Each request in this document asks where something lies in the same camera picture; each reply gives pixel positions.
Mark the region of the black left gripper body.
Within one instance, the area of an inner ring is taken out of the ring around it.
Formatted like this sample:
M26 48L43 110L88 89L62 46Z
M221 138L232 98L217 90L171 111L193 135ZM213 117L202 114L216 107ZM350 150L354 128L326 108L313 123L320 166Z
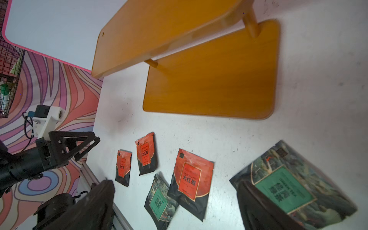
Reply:
M74 156L71 147L68 146L68 138L71 138L71 132L52 131L50 140L45 138L36 140L38 156L45 171L67 165Z

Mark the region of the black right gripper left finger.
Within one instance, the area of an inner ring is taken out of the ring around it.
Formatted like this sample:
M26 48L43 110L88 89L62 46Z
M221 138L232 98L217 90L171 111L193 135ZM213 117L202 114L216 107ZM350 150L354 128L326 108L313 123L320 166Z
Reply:
M111 180L103 180L79 201L79 195L59 194L43 204L43 229L110 230L114 194Z

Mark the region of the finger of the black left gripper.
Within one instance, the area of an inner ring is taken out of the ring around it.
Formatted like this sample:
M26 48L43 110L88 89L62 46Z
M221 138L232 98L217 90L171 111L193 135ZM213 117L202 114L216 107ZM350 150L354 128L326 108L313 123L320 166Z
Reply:
M88 154L101 139L94 132L57 132L57 150L59 162L67 162L71 158L77 162Z

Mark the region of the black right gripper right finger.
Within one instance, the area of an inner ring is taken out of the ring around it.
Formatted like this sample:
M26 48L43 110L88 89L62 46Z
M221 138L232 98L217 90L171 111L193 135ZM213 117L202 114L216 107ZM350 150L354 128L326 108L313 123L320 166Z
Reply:
M236 191L246 230L304 229L249 181L242 180Z

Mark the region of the red tea bag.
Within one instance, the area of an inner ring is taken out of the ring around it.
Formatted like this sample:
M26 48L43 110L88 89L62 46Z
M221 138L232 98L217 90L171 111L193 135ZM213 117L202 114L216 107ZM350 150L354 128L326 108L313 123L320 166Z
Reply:
M151 132L141 139L135 141L140 171L139 176L152 173L158 168L154 134L154 132Z
M132 152L118 150L115 181L129 187Z
M205 218L213 170L214 162L179 149L167 195L200 221Z

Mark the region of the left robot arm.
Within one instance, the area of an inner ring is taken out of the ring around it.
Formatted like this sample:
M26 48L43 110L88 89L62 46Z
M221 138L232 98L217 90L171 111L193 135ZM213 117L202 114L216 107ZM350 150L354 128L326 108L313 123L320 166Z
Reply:
M64 167L70 159L81 160L100 143L94 132L49 132L49 140L39 138L34 148L10 154L1 150L1 196L23 180L39 179L43 172Z

